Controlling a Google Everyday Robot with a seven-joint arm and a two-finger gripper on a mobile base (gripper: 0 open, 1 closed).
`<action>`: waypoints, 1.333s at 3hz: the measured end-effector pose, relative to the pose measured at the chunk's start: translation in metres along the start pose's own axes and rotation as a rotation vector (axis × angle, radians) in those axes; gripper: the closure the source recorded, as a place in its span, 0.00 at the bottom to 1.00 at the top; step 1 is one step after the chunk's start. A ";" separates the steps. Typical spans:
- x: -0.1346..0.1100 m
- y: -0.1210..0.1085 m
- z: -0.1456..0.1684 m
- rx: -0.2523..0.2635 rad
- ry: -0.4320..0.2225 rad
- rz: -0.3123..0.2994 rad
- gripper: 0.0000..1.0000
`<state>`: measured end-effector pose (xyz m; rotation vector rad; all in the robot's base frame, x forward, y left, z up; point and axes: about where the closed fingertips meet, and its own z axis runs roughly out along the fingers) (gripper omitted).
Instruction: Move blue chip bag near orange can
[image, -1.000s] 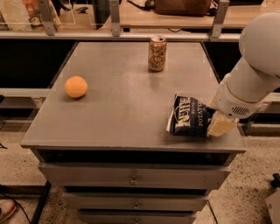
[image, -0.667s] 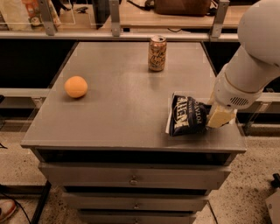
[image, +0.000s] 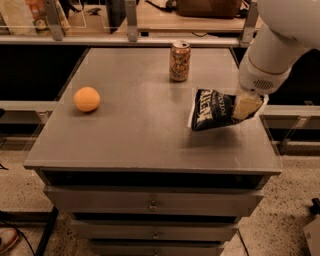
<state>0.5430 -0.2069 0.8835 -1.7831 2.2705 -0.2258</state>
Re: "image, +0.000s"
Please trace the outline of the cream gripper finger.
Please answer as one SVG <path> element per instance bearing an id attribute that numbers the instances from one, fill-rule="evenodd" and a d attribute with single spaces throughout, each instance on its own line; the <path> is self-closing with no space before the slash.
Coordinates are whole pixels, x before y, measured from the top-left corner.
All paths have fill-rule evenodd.
<path id="1" fill-rule="evenodd" d="M 254 114 L 262 103 L 263 100 L 258 94 L 243 91 L 235 98 L 232 117 L 238 120 L 244 120 L 249 115 Z"/>

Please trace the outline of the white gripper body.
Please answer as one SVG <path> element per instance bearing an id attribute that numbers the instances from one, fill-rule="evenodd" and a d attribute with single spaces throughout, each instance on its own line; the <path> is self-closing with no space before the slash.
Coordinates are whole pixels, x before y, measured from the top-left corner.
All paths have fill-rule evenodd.
<path id="1" fill-rule="evenodd" d="M 246 53 L 239 66 L 240 87 L 259 95 L 272 94 L 288 78 L 292 65 L 292 58 L 272 56 L 255 60 Z"/>

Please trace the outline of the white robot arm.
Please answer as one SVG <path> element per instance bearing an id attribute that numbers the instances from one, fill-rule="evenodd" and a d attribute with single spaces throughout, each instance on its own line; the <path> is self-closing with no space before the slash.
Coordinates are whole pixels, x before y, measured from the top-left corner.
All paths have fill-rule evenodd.
<path id="1" fill-rule="evenodd" d="M 238 120 L 256 113 L 304 53 L 320 48 L 320 0 L 257 0 L 257 9 L 262 25 L 239 66 Z"/>

